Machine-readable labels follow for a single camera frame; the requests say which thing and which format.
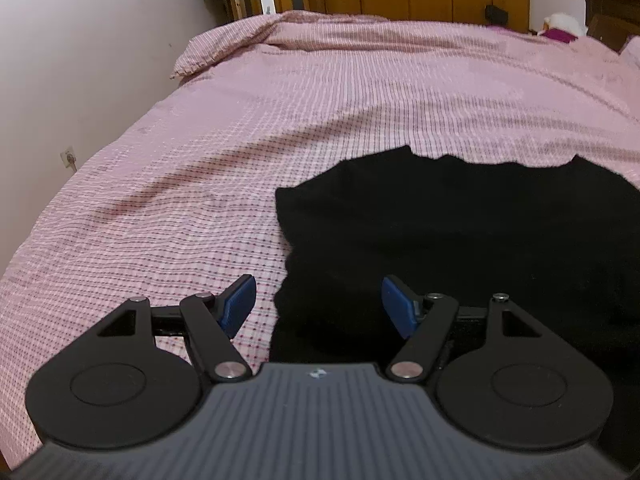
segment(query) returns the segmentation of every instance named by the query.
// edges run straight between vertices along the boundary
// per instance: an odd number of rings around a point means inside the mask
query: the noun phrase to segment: bed headboard
[[[640,36],[640,0],[586,0],[588,35],[619,52]]]

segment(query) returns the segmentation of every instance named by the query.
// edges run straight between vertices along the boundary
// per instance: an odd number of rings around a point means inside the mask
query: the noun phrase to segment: checkered fabric
[[[640,70],[591,38],[293,11],[194,38],[175,75],[191,79],[69,180],[0,282],[10,466],[39,444],[30,376],[129,296],[176,304],[250,272],[257,302],[234,344],[254,369],[268,358],[288,249],[278,186],[404,144],[529,166],[578,153],[640,186]]]

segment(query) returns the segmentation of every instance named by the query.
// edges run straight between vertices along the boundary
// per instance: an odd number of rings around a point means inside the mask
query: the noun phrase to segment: black cloth
[[[384,367],[402,346],[380,299],[395,274],[466,305],[507,292],[616,387],[639,384],[640,193],[605,168],[579,156],[556,168],[469,164],[405,146],[278,189],[276,209],[292,250],[273,361]]]

